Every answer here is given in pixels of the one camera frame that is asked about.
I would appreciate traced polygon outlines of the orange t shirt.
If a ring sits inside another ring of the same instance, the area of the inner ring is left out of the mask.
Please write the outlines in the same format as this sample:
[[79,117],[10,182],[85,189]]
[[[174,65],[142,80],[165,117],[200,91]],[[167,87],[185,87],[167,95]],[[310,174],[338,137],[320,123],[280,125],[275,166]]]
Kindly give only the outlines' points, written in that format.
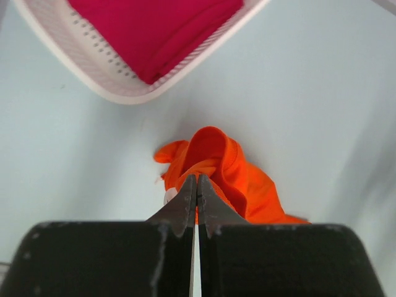
[[246,160],[237,141],[217,127],[203,127],[191,140],[166,144],[153,158],[168,165],[161,176],[167,191],[179,191],[189,175],[203,174],[216,194],[249,223],[307,223],[283,210],[275,183]]

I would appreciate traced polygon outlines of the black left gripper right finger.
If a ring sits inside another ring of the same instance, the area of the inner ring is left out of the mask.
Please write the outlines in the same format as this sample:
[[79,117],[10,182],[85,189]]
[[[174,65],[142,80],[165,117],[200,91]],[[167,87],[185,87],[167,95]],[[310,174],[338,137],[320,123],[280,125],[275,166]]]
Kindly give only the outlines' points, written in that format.
[[197,206],[199,226],[203,227],[206,237],[221,234],[221,227],[247,225],[247,221],[234,211],[214,190],[210,179],[200,175],[197,182]]

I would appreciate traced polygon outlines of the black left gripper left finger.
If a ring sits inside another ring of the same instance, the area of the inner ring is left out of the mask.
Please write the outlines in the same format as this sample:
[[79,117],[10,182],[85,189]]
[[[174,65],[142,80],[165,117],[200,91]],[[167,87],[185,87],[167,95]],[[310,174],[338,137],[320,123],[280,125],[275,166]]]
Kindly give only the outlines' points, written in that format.
[[173,234],[181,238],[188,228],[196,224],[197,204],[197,179],[195,175],[189,175],[183,183],[180,191],[157,213],[146,220],[148,223],[164,223],[170,226]]

